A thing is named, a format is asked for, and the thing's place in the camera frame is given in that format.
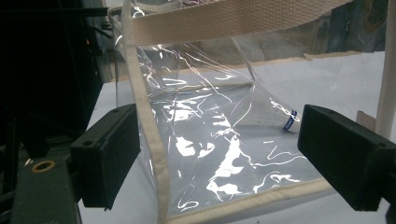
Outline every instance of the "beige fabric strap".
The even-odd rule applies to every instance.
[[[396,0],[389,0],[384,73],[376,112],[375,132],[390,139],[396,110]]]
[[[233,35],[282,30],[317,19],[331,9],[350,0],[219,0],[213,3],[187,7],[133,19],[131,2],[124,0],[122,7],[122,41],[128,64],[131,85],[148,143],[157,184],[158,223],[164,223],[169,203],[170,178],[167,155],[149,104],[145,81],[139,68],[136,47],[213,39]],[[297,197],[327,189],[323,180],[274,189],[247,197],[239,203],[227,203],[210,209],[187,214],[176,223],[196,223],[226,216],[261,204]]]
[[[137,59],[136,45],[133,44],[134,26],[132,23],[130,0],[124,1],[122,6],[121,22],[125,62],[128,65],[128,72],[132,90],[134,92],[137,114],[141,121],[143,134],[145,135],[146,142],[148,144],[148,150],[157,184],[158,223],[164,223],[167,214],[170,188],[170,178],[166,159],[167,155],[149,104],[146,83],[141,75]]]
[[[219,0],[134,19],[138,46],[282,30],[307,23],[351,0]]]

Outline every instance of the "black clamp jaw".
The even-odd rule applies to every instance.
[[[390,203],[396,223],[396,145],[330,109],[306,105],[298,148],[356,211]]]
[[[108,112],[62,155],[20,172],[11,224],[81,223],[77,202],[111,209],[140,152],[135,105]]]

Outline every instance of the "small blue label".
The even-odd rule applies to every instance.
[[[289,118],[288,122],[286,123],[285,127],[283,127],[283,129],[286,130],[286,131],[291,127],[291,125],[293,125],[293,122],[294,122],[294,118],[293,117],[297,116],[297,111],[291,110],[291,114],[292,114],[292,116],[290,116],[290,118]]]

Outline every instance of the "white surface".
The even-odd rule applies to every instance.
[[[90,125],[95,123],[107,111],[116,107],[116,85],[107,83],[102,88],[95,110],[92,113]],[[137,164],[134,164],[130,173],[120,190],[111,211],[104,212],[103,209],[85,208],[80,203],[80,212],[83,223],[147,223],[153,224],[157,220],[157,205],[155,194],[148,186],[142,171]],[[389,204],[381,202],[378,212],[354,212],[348,204],[338,194],[333,194],[316,199],[308,203],[302,203],[283,210],[275,211],[259,217],[252,217],[233,224],[242,223],[315,223],[315,224],[335,224],[335,223],[386,223],[385,213]]]

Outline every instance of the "transparent vinyl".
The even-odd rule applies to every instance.
[[[169,217],[321,178],[297,148],[304,105],[350,119],[376,113],[386,22],[370,23],[362,8],[354,1],[283,31],[138,48],[167,151]]]

